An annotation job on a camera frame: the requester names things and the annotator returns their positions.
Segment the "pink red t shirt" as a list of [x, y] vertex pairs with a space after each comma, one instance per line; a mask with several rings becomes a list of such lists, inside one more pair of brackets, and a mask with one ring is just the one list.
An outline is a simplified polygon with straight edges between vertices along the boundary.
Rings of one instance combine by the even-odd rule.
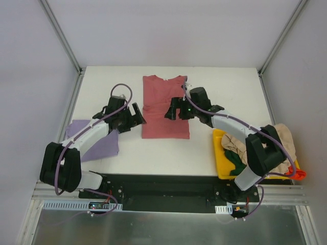
[[164, 80], [156, 75], [143, 77], [143, 139], [189, 139], [187, 120], [165, 118], [171, 99], [183, 97], [182, 85], [187, 76]]

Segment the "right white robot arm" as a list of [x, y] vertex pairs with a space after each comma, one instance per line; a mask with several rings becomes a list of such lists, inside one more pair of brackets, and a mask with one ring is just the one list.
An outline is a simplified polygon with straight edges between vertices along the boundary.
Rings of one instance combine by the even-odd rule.
[[236, 176], [230, 196], [242, 201], [248, 196], [248, 189], [260, 183], [272, 170], [285, 160], [294, 162], [286, 151], [279, 135], [272, 125], [254, 127], [236, 118], [219, 105], [213, 105], [203, 87], [185, 91], [183, 97], [171, 99], [165, 118], [189, 120], [194, 117], [214, 129], [225, 131], [246, 146], [248, 165]]

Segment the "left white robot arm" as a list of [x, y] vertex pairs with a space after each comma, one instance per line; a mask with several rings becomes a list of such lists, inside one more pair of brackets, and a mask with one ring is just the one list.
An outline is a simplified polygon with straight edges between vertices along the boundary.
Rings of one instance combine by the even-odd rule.
[[108, 186], [100, 174], [83, 171], [81, 159], [98, 141], [111, 132], [124, 133], [146, 123], [137, 103], [132, 104], [121, 96], [111, 96], [108, 105], [96, 113], [90, 122], [75, 135], [61, 143], [51, 142], [45, 148], [39, 179], [54, 186], [58, 193], [76, 189], [90, 189], [96, 198], [104, 198]]

